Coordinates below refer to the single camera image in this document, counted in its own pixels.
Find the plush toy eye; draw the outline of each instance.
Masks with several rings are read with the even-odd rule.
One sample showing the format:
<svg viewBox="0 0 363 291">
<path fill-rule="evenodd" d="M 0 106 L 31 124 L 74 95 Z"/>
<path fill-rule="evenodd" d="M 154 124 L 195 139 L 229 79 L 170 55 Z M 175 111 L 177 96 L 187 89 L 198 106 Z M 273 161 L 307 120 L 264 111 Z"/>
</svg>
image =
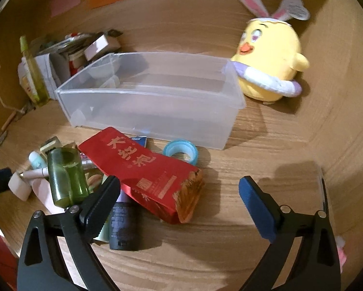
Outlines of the plush toy eye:
<svg viewBox="0 0 363 291">
<path fill-rule="evenodd" d="M 246 34 L 246 32 L 244 32 L 244 33 L 242 34 L 242 36 L 241 36 L 241 41 L 244 41 L 244 40 L 246 39 L 246 36 L 247 36 L 247 34 Z"/>
<path fill-rule="evenodd" d="M 252 40 L 251 42 L 256 42 L 262 36 L 262 31 L 260 29 L 255 29 L 252 31 Z"/>
</svg>

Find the plush toy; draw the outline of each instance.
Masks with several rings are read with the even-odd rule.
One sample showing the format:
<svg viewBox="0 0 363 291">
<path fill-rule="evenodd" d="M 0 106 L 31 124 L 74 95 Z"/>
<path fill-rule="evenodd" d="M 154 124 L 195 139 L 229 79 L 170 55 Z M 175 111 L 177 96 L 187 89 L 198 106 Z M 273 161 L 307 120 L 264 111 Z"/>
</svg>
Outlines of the plush toy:
<svg viewBox="0 0 363 291">
<path fill-rule="evenodd" d="M 240 0 L 259 18 L 246 27 L 237 53 L 231 58 L 240 76 L 242 91 L 248 97 L 272 104 L 283 96 L 300 95 L 301 86 L 293 80 L 297 71 L 309 67 L 300 54 L 300 41 L 286 20 L 309 18 L 301 0 L 283 0 L 271 16 L 261 0 Z"/>
</svg>

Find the screw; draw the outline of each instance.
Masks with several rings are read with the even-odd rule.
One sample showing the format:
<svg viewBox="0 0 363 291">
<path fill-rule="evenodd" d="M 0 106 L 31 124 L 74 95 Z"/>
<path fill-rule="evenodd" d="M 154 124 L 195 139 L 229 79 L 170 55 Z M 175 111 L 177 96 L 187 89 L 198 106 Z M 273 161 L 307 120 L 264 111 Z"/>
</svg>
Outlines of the screw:
<svg viewBox="0 0 363 291">
<path fill-rule="evenodd" d="M 291 208 L 290 207 L 288 207 L 288 206 L 281 206 L 280 207 L 280 210 L 282 211 L 282 212 L 284 212 L 284 213 L 290 213 L 292 210 L 291 210 Z"/>
<path fill-rule="evenodd" d="M 325 217 L 327 217 L 327 214 L 326 214 L 324 211 L 322 211 L 322 210 L 319 210 L 319 211 L 318 211 L 318 215 L 319 215 L 319 217 L 321 217 L 322 219 L 324 219 Z"/>
<path fill-rule="evenodd" d="M 70 213 L 77 213 L 79 211 L 79 206 L 72 206 L 70 208 Z"/>
<path fill-rule="evenodd" d="M 33 214 L 33 217 L 34 217 L 35 219 L 37 219 L 37 218 L 38 218 L 38 217 L 40 217 L 42 214 L 43 214 L 43 211 L 38 210 L 38 211 L 35 211 L 35 213 Z"/>
</svg>

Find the blue gripper pad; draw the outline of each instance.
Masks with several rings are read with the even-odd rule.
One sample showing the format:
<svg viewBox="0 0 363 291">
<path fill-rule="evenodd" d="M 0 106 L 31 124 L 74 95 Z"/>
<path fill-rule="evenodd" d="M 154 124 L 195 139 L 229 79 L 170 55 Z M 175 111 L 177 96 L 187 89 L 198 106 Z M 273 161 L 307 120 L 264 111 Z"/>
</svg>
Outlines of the blue gripper pad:
<svg viewBox="0 0 363 291">
<path fill-rule="evenodd" d="M 249 176 L 240 179 L 238 187 L 239 195 L 249 211 L 258 232 L 262 238 L 268 239 L 272 244 L 276 239 L 276 222 L 260 197 L 261 195 L 264 195 L 264 192 L 262 192 Z"/>
</svg>

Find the yellow-green cap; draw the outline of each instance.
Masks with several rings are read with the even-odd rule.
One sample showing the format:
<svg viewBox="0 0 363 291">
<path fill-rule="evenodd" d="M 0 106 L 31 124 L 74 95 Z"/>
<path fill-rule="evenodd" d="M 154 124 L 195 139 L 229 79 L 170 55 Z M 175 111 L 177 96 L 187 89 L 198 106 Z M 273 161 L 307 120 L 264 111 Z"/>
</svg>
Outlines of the yellow-green cap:
<svg viewBox="0 0 363 291">
<path fill-rule="evenodd" d="M 21 52 L 28 50 L 27 39 L 25 38 L 25 36 L 20 37 L 20 50 Z"/>
</svg>

